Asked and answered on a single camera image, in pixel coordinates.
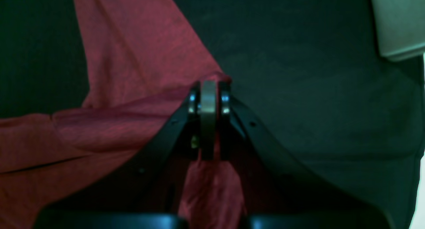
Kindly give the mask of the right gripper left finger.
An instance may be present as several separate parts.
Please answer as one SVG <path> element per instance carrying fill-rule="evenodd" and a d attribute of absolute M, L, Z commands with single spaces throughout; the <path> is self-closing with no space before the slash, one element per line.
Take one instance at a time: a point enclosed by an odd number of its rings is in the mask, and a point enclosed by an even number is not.
<path fill-rule="evenodd" d="M 38 219 L 179 219 L 187 169 L 197 152 L 200 82 L 137 154 L 90 186 L 45 207 Z"/>

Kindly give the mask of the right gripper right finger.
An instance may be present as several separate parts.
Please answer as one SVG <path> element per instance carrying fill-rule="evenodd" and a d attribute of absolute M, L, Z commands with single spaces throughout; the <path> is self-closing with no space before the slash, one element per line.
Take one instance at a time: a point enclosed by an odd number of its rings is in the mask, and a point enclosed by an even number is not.
<path fill-rule="evenodd" d="M 357 199 L 313 173 L 286 150 L 246 105 L 231 95 L 230 85 L 218 83 L 220 118 L 225 128 L 241 129 L 244 138 L 280 190 L 301 209 L 360 209 L 373 219 L 387 219 L 377 207 Z"/>

